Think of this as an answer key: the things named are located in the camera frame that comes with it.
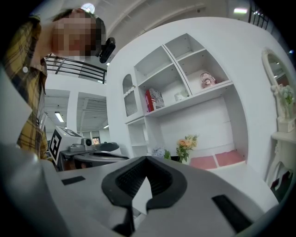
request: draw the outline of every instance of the shirt button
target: shirt button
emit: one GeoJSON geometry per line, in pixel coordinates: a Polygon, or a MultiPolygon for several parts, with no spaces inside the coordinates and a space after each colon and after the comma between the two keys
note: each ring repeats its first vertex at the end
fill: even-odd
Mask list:
{"type": "Polygon", "coordinates": [[[23,72],[24,73],[27,73],[29,70],[28,70],[28,68],[27,67],[23,67],[23,72]]]}

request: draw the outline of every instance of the person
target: person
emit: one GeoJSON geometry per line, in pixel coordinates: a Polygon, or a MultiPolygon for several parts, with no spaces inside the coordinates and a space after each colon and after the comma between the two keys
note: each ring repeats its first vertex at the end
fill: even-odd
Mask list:
{"type": "Polygon", "coordinates": [[[40,18],[32,15],[20,26],[2,59],[12,84],[32,109],[17,141],[20,148],[47,158],[44,57],[91,56],[101,50],[104,40],[104,22],[80,8],[66,9],[43,26],[40,18]]]}

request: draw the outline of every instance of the black tape strip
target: black tape strip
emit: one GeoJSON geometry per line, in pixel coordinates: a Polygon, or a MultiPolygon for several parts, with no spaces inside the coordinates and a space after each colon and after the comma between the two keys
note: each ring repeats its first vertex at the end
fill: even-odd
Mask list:
{"type": "Polygon", "coordinates": [[[85,178],[83,176],[77,176],[77,177],[73,177],[70,179],[62,180],[62,182],[64,185],[69,185],[69,184],[77,183],[77,182],[80,182],[83,180],[85,180],[85,178]]]}
{"type": "Polygon", "coordinates": [[[213,197],[212,200],[236,233],[241,232],[252,224],[252,222],[225,195],[213,197]]]}

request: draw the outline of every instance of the pink figurine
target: pink figurine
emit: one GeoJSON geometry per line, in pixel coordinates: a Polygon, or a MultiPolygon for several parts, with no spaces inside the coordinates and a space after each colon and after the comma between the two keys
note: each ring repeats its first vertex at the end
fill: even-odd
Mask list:
{"type": "Polygon", "coordinates": [[[217,81],[208,72],[203,72],[200,75],[200,79],[202,80],[202,88],[211,87],[217,83],[217,81]]]}

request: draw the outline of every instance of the balcony railing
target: balcony railing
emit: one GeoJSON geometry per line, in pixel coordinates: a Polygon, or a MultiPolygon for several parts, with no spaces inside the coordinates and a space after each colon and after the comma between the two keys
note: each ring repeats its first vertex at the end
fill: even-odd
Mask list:
{"type": "Polygon", "coordinates": [[[70,75],[106,84],[106,69],[63,57],[55,59],[52,55],[45,58],[48,73],[70,75]]]}

